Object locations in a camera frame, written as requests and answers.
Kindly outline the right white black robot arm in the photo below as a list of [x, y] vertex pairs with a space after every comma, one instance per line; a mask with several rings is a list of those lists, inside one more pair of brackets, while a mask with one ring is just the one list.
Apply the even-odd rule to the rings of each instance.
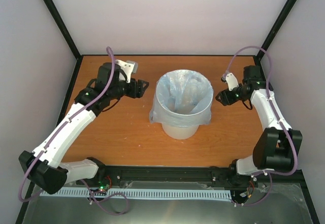
[[260, 174], [289, 176], [295, 173], [303, 136], [284, 119], [273, 88], [269, 80], [262, 77], [260, 67], [244, 67], [242, 83], [229, 71], [221, 80], [228, 88], [219, 92], [216, 100], [224, 106], [248, 102], [245, 107], [257, 111], [263, 129], [252, 155], [232, 162], [232, 174], [254, 178]]

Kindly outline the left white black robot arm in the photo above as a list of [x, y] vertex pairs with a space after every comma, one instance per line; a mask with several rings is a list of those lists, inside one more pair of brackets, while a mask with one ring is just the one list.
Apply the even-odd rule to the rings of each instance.
[[110, 109], [112, 100], [123, 96], [137, 99], [144, 95], [149, 83], [132, 78], [138, 64], [116, 60], [100, 66], [97, 77], [76, 96], [64, 119], [49, 137], [32, 152], [24, 151], [19, 162], [28, 179], [49, 194], [57, 193], [65, 184], [89, 179], [93, 184], [105, 181], [105, 165], [94, 157], [79, 162], [63, 163], [62, 159], [81, 132], [100, 113]]

